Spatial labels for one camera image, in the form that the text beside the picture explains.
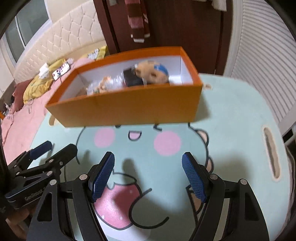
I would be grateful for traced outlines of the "bubble wrap bundle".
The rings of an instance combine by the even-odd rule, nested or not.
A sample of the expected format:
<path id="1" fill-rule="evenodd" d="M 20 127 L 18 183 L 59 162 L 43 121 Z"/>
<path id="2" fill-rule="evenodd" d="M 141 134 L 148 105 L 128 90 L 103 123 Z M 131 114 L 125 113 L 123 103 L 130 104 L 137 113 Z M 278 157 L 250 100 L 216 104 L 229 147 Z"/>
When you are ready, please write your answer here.
<path id="1" fill-rule="evenodd" d="M 108 76 L 105 87 L 109 91 L 125 88 L 125 77 L 123 73 L 120 73 L 119 75 L 116 75 L 114 77 Z"/>

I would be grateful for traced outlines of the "dark case with red sword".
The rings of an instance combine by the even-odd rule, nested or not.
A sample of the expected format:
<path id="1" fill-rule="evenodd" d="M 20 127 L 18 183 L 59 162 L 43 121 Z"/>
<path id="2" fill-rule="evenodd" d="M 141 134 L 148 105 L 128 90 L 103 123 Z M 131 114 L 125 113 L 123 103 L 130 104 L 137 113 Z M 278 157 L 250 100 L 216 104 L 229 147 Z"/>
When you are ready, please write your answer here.
<path id="1" fill-rule="evenodd" d="M 123 77 L 127 87 L 144 85 L 142 78 L 136 75 L 134 67 L 125 69 L 123 71 Z"/>

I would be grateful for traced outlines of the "orange cardboard box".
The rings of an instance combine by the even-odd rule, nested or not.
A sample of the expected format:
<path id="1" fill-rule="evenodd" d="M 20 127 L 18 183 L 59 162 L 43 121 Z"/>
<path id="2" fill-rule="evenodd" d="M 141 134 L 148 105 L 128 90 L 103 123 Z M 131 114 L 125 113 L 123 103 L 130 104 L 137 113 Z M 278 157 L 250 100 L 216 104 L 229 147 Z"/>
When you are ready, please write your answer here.
<path id="1" fill-rule="evenodd" d="M 118 76 L 143 60 L 163 64 L 172 82 L 79 95 L 87 82 Z M 202 88 L 203 82 L 183 48 L 144 48 L 110 55 L 74 69 L 46 108 L 65 127 L 188 123 L 195 118 Z"/>

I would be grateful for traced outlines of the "brown bear plush toy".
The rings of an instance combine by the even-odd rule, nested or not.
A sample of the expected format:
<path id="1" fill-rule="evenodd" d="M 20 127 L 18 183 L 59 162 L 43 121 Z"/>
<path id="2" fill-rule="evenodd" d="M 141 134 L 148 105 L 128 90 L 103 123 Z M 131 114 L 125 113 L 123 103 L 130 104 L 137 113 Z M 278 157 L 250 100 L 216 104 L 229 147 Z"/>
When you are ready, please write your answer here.
<path id="1" fill-rule="evenodd" d="M 152 60 L 141 61 L 134 66 L 134 73 L 146 84 L 165 84 L 169 82 L 167 69 Z"/>

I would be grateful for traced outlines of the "pink blanket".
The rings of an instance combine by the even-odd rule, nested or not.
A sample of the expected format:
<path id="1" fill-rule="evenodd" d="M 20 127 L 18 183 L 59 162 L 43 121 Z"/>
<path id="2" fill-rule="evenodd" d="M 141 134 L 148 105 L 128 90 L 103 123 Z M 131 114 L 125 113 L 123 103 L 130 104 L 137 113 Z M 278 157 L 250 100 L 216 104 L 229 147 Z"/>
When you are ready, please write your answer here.
<path id="1" fill-rule="evenodd" d="M 10 118 L 4 118 L 1 123 L 1 133 L 4 155 L 8 164 L 22 152 L 30 149 L 40 125 L 48 119 L 46 116 L 48 110 L 45 108 L 47 102 L 70 73 L 62 76 L 61 80 L 53 82 L 49 91 L 34 99 L 32 105 L 30 105 L 31 110 L 25 105 Z"/>

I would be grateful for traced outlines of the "dark red pillow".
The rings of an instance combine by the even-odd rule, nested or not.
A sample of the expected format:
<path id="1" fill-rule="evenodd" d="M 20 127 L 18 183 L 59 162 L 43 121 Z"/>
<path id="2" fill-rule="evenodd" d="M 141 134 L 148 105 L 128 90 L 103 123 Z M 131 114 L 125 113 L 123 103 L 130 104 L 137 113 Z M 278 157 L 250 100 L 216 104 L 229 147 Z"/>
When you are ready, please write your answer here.
<path id="1" fill-rule="evenodd" d="M 31 81 L 32 79 L 29 79 L 16 85 L 15 91 L 13 92 L 15 112 L 20 111 L 23 108 L 23 94 Z"/>

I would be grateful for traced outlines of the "yellow pillow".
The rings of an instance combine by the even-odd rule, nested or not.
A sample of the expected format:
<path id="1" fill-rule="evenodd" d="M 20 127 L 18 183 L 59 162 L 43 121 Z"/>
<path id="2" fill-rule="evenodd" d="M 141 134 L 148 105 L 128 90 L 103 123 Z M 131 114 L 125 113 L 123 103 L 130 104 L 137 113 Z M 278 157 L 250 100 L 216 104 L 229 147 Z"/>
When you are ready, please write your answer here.
<path id="1" fill-rule="evenodd" d="M 29 101 L 41 97 L 43 94 L 45 94 L 47 91 L 51 89 L 51 86 L 56 81 L 53 77 L 53 73 L 58 68 L 62 67 L 63 65 L 66 65 L 66 69 L 68 70 L 65 73 L 66 75 L 67 73 L 71 73 L 72 70 L 77 68 L 79 64 L 83 65 L 92 61 L 103 59 L 107 52 L 108 48 L 107 45 L 105 45 L 93 50 L 88 54 L 83 55 L 77 61 L 74 61 L 71 58 L 62 58 L 57 60 L 48 67 L 48 70 L 46 71 L 46 75 L 44 78 L 40 78 L 39 75 L 36 75 L 30 81 L 23 93 L 23 104 L 27 104 Z"/>

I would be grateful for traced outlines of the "white charger adapter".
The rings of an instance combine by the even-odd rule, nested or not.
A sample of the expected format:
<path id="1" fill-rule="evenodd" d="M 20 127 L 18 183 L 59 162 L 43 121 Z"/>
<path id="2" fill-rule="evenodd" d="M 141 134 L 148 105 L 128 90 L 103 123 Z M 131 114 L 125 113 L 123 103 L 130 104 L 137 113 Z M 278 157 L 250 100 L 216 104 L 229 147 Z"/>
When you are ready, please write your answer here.
<path id="1" fill-rule="evenodd" d="M 46 79 L 49 77 L 50 71 L 49 71 L 49 65 L 47 63 L 43 64 L 41 68 L 39 69 L 39 78 L 40 79 Z"/>

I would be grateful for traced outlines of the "small figurine in box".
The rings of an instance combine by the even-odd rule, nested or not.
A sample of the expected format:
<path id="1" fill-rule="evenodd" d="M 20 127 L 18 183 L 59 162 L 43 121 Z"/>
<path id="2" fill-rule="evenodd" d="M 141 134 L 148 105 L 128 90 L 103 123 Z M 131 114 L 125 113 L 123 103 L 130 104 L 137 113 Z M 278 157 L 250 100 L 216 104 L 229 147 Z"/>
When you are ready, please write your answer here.
<path id="1" fill-rule="evenodd" d="M 87 94 L 91 95 L 91 94 L 106 92 L 107 91 L 106 85 L 109 83 L 110 80 L 111 80 L 111 77 L 106 76 L 106 77 L 103 77 L 103 79 L 100 81 L 92 82 L 87 87 Z"/>

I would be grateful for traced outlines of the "smartphone on bed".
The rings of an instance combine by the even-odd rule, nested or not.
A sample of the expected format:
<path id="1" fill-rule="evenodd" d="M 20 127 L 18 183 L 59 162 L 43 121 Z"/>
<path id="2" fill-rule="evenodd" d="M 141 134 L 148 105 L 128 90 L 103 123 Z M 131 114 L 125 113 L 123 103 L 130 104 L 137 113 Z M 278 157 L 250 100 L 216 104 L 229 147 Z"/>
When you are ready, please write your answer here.
<path id="1" fill-rule="evenodd" d="M 52 77 L 53 80 L 56 81 L 59 78 L 61 78 L 64 74 L 66 74 L 67 72 L 69 72 L 71 69 L 71 65 L 66 61 L 65 63 L 63 63 L 60 67 L 58 67 L 53 73 L 52 73 Z"/>

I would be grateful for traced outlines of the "cream tufted headboard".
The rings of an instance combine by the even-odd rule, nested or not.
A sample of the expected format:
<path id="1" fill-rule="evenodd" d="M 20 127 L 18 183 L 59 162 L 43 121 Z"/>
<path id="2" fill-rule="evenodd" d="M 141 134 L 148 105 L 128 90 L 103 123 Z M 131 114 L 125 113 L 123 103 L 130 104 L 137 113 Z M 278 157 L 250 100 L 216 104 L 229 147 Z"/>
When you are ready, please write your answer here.
<path id="1" fill-rule="evenodd" d="M 16 82 L 34 78 L 41 66 L 65 58 L 78 59 L 87 52 L 104 46 L 106 41 L 93 1 L 87 1 L 42 33 L 17 62 L 13 77 Z"/>

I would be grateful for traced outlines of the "red pink striped scarf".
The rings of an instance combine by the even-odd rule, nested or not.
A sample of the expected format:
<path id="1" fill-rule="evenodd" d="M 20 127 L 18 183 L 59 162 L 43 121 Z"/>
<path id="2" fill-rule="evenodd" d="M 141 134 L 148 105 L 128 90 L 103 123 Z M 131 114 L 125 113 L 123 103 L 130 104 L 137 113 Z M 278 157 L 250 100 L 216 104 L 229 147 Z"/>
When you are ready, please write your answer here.
<path id="1" fill-rule="evenodd" d="M 144 1 L 125 0 L 131 38 L 135 43 L 144 43 L 150 37 L 149 20 Z"/>

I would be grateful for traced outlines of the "white slatted wardrobe door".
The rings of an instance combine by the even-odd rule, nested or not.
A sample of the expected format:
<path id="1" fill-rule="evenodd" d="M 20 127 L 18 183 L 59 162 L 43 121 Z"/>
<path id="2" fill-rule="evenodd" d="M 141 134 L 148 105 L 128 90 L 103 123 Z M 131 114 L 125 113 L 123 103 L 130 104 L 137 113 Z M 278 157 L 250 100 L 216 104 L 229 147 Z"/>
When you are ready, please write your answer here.
<path id="1" fill-rule="evenodd" d="M 295 40 L 266 1 L 233 1 L 232 7 L 224 74 L 257 89 L 286 133 L 295 124 Z"/>

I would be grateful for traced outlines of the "dark red wooden door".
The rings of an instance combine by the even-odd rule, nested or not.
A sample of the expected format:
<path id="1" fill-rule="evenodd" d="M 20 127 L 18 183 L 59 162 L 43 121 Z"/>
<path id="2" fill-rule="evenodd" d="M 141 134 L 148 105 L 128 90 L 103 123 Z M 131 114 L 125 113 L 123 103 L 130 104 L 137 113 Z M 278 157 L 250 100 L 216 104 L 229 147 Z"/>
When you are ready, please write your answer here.
<path id="1" fill-rule="evenodd" d="M 143 43 L 131 38 L 124 1 L 94 1 L 110 54 L 140 48 L 181 46 L 199 73 L 223 75 L 228 57 L 233 1 L 226 11 L 212 1 L 144 1 L 150 37 Z"/>

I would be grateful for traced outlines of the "white knit sweater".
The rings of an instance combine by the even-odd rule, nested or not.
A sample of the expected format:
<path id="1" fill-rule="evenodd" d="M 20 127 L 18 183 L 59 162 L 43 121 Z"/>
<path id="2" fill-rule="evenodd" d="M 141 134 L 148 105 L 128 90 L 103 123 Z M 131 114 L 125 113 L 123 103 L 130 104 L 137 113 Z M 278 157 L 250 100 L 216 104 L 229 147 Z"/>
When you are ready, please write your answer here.
<path id="1" fill-rule="evenodd" d="M 227 11 L 227 0 L 212 0 L 212 7 L 218 11 Z"/>

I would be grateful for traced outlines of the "window with grey frame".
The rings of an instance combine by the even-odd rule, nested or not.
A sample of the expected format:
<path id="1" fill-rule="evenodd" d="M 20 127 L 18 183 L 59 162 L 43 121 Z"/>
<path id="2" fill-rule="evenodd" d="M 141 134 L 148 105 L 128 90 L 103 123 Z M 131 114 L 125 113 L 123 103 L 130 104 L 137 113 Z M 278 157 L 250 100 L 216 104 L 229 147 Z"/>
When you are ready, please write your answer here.
<path id="1" fill-rule="evenodd" d="M 4 36 L 8 55 L 16 65 L 29 48 L 52 25 L 47 3 L 42 0 L 29 1 L 13 18 Z"/>

